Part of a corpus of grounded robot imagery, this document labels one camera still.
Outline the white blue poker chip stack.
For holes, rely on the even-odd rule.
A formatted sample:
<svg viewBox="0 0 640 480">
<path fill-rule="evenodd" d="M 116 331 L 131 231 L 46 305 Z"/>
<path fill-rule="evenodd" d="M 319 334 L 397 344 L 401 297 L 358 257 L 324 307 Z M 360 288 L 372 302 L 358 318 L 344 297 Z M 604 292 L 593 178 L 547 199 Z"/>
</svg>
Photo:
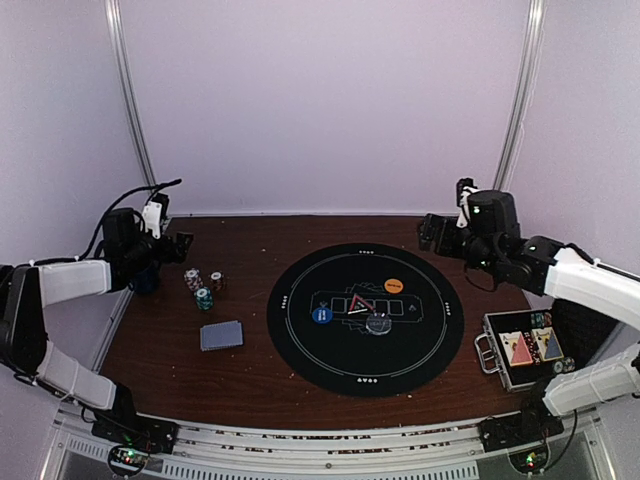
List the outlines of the white blue poker chip stack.
<svg viewBox="0 0 640 480">
<path fill-rule="evenodd" d="M 200 276 L 200 271 L 196 268 L 186 270 L 183 278 L 186 286 L 192 293 L 196 293 L 203 287 L 203 280 Z"/>
</svg>

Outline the brown 100 poker chip stack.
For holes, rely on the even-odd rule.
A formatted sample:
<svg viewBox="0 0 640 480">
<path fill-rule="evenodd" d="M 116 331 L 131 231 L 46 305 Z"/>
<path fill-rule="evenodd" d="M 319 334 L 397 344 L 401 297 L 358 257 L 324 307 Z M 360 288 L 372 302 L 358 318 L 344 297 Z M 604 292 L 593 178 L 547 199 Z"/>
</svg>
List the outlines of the brown 100 poker chip stack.
<svg viewBox="0 0 640 480">
<path fill-rule="evenodd" d="M 222 271 L 213 271 L 209 275 L 211 290 L 214 292 L 223 291 L 226 288 L 226 277 Z"/>
</svg>

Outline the orange big blind button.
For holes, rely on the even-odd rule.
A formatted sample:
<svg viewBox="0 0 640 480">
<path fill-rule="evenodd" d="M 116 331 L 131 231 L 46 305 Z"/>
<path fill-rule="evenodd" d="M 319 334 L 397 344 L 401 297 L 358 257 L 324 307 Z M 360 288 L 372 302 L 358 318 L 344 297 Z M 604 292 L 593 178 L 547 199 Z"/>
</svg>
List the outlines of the orange big blind button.
<svg viewBox="0 0 640 480">
<path fill-rule="evenodd" d="M 389 294 L 400 294 L 404 290 L 404 283 L 397 278 L 389 278 L 384 282 L 384 289 Z"/>
</svg>

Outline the red black triangular all-in marker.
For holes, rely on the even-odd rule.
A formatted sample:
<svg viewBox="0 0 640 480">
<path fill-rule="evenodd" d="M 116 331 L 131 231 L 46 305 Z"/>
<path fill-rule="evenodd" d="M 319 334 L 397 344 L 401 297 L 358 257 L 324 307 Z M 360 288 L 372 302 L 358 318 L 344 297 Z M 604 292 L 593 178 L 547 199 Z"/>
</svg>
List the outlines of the red black triangular all-in marker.
<svg viewBox="0 0 640 480">
<path fill-rule="evenodd" d="M 354 294 L 352 297 L 351 304 L 347 310 L 348 315 L 355 314 L 364 314 L 366 312 L 371 312 L 373 310 L 373 306 L 363 299 L 360 295 Z"/>
</svg>

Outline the clear round dealer button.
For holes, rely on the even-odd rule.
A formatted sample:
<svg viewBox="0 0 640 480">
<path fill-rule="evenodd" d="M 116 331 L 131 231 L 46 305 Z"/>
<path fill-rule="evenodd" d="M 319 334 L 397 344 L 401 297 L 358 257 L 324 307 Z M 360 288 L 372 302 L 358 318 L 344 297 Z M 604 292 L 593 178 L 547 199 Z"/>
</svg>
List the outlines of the clear round dealer button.
<svg viewBox="0 0 640 480">
<path fill-rule="evenodd" d="M 392 320 L 384 313 L 372 313 L 365 321 L 365 328 L 371 335 L 386 335 L 392 329 Z"/>
</svg>

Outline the blue small blind button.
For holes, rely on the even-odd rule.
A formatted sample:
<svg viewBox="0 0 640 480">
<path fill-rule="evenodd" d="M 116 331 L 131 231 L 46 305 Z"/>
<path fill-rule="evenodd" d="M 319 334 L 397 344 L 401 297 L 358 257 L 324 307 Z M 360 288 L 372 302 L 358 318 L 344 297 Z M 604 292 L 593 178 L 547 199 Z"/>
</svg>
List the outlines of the blue small blind button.
<svg viewBox="0 0 640 480">
<path fill-rule="evenodd" d="M 322 306 L 322 307 L 315 308 L 312 311 L 311 316 L 312 316 L 312 320 L 316 324 L 324 325 L 324 324 L 328 324 L 333 320 L 334 314 L 330 308 Z"/>
</svg>

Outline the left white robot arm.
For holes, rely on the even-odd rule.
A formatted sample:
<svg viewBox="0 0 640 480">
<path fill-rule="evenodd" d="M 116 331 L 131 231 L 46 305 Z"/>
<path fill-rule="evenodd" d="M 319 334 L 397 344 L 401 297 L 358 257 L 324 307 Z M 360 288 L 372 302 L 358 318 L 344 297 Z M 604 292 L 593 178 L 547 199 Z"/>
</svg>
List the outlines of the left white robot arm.
<svg viewBox="0 0 640 480">
<path fill-rule="evenodd" d="M 100 219 L 88 249 L 65 260 L 40 260 L 1 269 L 1 362 L 15 376 L 104 418 L 106 429 L 123 444 L 144 433 L 130 389 L 93 371 L 50 327 L 53 313 L 85 313 L 98 297 L 140 284 L 164 264 L 184 262 L 191 233 L 164 230 L 165 211 L 152 201 L 143 211 L 116 208 Z"/>
</svg>

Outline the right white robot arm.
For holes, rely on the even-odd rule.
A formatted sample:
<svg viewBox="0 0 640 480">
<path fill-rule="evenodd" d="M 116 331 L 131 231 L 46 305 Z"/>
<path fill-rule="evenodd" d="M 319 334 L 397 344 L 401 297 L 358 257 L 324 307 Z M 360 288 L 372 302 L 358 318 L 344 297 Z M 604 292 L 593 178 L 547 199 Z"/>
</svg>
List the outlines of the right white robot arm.
<svg viewBox="0 0 640 480">
<path fill-rule="evenodd" d="M 639 326 L 639 278 L 589 256 L 573 243 L 524 238 L 515 199 L 508 192 L 480 190 L 469 179 L 456 193 L 458 214 L 427 214 L 418 224 L 423 251 L 463 260 L 493 283 L 508 283 L 538 296 L 569 301 L 633 328 Z M 549 380 L 539 403 L 513 419 L 519 440 L 535 440 L 575 410 L 639 392 L 639 346 Z"/>
</svg>

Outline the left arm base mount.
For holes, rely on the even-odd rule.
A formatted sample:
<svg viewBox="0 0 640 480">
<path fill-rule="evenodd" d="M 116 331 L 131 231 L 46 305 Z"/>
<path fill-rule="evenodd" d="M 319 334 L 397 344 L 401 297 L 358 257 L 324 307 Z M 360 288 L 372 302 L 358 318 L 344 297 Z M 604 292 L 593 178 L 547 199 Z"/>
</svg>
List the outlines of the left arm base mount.
<svg viewBox="0 0 640 480">
<path fill-rule="evenodd" d="M 117 477 L 140 474 L 157 454 L 171 454 L 179 425 L 168 420 L 135 415 L 133 422 L 118 421 L 109 413 L 92 410 L 91 433 L 113 443 L 106 464 Z"/>
</svg>

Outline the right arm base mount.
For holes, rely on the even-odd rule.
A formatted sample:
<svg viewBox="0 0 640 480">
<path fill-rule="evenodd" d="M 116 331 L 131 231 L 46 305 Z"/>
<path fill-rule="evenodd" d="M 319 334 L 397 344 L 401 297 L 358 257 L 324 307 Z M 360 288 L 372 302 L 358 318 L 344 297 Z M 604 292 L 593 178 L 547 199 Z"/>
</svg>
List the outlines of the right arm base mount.
<svg viewBox="0 0 640 480">
<path fill-rule="evenodd" d="M 535 475 L 551 463 L 549 440 L 564 432 L 564 424 L 556 417 L 525 410 L 489 416 L 479 422 L 478 431 L 486 453 L 506 451 L 517 472 Z"/>
</svg>

